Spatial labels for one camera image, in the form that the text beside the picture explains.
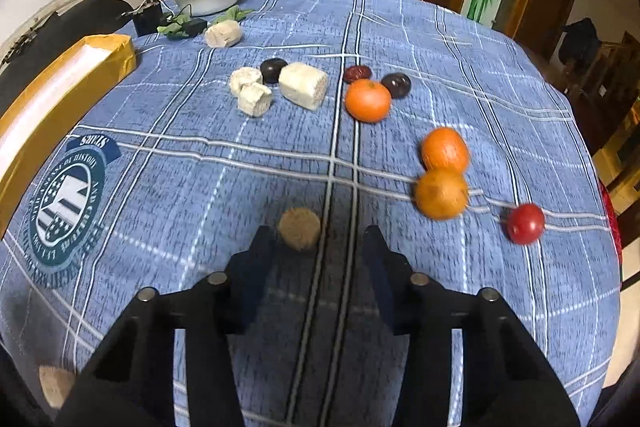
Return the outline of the orange tangerine top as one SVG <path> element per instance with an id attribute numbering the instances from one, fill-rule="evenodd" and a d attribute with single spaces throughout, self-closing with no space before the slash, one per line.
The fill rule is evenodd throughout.
<path id="1" fill-rule="evenodd" d="M 345 108 L 350 116 L 366 124 L 376 124 L 390 113 L 392 96 L 380 82 L 358 79 L 352 82 L 345 95 Z"/>

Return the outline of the red jujube date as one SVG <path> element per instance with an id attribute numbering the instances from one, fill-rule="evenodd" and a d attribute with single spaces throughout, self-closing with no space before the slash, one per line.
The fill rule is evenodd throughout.
<path id="1" fill-rule="evenodd" d="M 361 79 L 371 79 L 372 70 L 366 65 L 352 65 L 344 70 L 343 80 L 346 83 L 353 83 Z"/>

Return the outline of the orange tangerine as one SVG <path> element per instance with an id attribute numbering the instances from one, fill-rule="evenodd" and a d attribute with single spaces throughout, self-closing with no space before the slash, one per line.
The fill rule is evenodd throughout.
<path id="1" fill-rule="evenodd" d="M 421 142 L 421 158 L 427 169 L 451 169 L 465 173 L 470 153 L 462 136 L 454 129 L 439 127 Z"/>
<path id="2" fill-rule="evenodd" d="M 392 96 L 380 82 L 358 79 L 352 82 L 345 95 L 345 108 L 350 116 L 366 124 L 376 124 L 390 113 Z"/>
<path id="3" fill-rule="evenodd" d="M 468 184 L 456 170 L 427 170 L 414 184 L 416 208 L 432 220 L 449 220 L 462 213 L 469 200 Z"/>

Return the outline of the blue plaid tablecloth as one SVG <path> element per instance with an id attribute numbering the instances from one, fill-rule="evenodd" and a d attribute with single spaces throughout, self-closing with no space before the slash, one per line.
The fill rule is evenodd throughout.
<path id="1" fill-rule="evenodd" d="M 134 293 L 191 287 L 261 225 L 304 207 L 316 247 L 285 251 L 248 332 L 230 341 L 247 424 L 386 426 L 407 340 L 378 315 L 361 237 L 377 225 L 414 269 L 454 291 L 491 286 L 559 376 L 582 423 L 604 384 L 620 276 L 596 169 L 570 103 L 498 32 L 416 0 L 243 0 L 243 38 L 134 37 L 137 67 L 53 147 L 1 239 L 1 341 L 34 395 L 38 367 L 78 372 Z M 235 69 L 268 58 L 323 70 L 322 104 L 245 115 Z M 347 113 L 344 70 L 403 72 L 376 124 Z M 456 130 L 469 200 L 432 220 L 414 202 L 422 140 Z M 538 241 L 506 234 L 544 213 Z"/>

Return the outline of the dark plum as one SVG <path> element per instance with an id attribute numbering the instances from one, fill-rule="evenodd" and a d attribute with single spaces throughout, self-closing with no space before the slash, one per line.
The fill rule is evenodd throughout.
<path id="1" fill-rule="evenodd" d="M 390 92 L 393 100 L 405 98 L 412 88 L 411 79 L 403 72 L 390 72 L 382 78 L 380 83 Z"/>
<path id="2" fill-rule="evenodd" d="M 259 69 L 262 74 L 262 81 L 265 84 L 275 84 L 279 82 L 280 72 L 288 64 L 283 58 L 268 58 L 260 64 Z"/>

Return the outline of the red cherry tomato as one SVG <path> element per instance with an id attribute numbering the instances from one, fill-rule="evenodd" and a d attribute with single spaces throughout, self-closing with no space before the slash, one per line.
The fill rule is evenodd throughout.
<path id="1" fill-rule="evenodd" d="M 538 241 L 544 233 L 544 213 L 532 202 L 512 209 L 506 218 L 506 234 L 518 245 L 528 245 Z"/>

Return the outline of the large white sugarcane piece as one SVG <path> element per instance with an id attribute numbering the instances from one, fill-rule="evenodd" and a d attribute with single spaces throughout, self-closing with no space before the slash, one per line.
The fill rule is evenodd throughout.
<path id="1" fill-rule="evenodd" d="M 290 102 L 309 110 L 322 104 L 329 78 L 323 70 L 304 63 L 291 63 L 281 69 L 279 88 Z"/>

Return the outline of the small black box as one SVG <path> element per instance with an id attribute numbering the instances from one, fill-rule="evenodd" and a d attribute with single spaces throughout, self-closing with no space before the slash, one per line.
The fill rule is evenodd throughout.
<path id="1" fill-rule="evenodd" d="M 181 25 L 181 31 L 184 33 L 186 38 L 193 38 L 197 35 L 201 35 L 201 33 L 207 28 L 208 23 L 206 20 L 202 18 L 190 18 Z"/>

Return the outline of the white sugarcane piece far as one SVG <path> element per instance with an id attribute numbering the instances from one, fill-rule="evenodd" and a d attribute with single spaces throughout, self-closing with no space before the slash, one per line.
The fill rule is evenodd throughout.
<path id="1" fill-rule="evenodd" d="M 235 46 L 243 38 L 243 31 L 236 20 L 223 20 L 206 29 L 204 40 L 210 48 L 222 49 Z"/>

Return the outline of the black cup with tools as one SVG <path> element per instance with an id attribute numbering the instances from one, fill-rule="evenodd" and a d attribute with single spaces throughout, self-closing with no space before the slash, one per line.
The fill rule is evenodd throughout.
<path id="1" fill-rule="evenodd" d="M 151 0 L 140 5 L 131 12 L 134 30 L 139 37 L 155 34 L 163 17 L 162 5 L 157 0 Z"/>

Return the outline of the white sugarcane piece small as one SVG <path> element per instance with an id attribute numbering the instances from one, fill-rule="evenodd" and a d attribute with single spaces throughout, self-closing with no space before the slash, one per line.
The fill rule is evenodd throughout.
<path id="1" fill-rule="evenodd" d="M 229 88 L 237 98 L 245 86 L 262 83 L 262 72 L 255 67 L 241 67 L 235 69 L 229 77 Z"/>

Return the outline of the tan round sugarcane piece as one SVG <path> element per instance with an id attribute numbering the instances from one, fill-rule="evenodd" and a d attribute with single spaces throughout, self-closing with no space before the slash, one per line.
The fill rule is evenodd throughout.
<path id="1" fill-rule="evenodd" d="M 308 251 L 318 242 L 321 221 L 308 208 L 290 208 L 281 216 L 278 232 L 288 248 L 292 248 L 294 251 Z"/>

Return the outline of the dark plum right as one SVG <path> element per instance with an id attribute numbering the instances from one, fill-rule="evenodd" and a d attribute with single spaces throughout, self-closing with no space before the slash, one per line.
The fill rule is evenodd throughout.
<path id="1" fill-rule="evenodd" d="M 380 83 L 390 92 L 393 100 L 405 98 L 412 88 L 411 79 L 403 72 L 390 72 L 382 78 Z"/>

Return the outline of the white sugarcane piece square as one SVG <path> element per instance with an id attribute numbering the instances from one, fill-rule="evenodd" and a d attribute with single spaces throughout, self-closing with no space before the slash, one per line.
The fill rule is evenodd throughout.
<path id="1" fill-rule="evenodd" d="M 245 115 L 262 117 L 272 102 L 272 91 L 261 83 L 254 82 L 244 86 L 238 96 L 238 109 Z"/>

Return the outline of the black sofa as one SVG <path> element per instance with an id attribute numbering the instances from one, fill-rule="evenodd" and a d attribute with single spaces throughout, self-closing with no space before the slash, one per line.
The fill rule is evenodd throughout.
<path id="1" fill-rule="evenodd" d="M 132 6 L 125 0 L 82 0 L 60 14 L 53 12 L 2 56 L 1 114 L 47 66 L 81 38 L 111 34 L 124 26 Z"/>

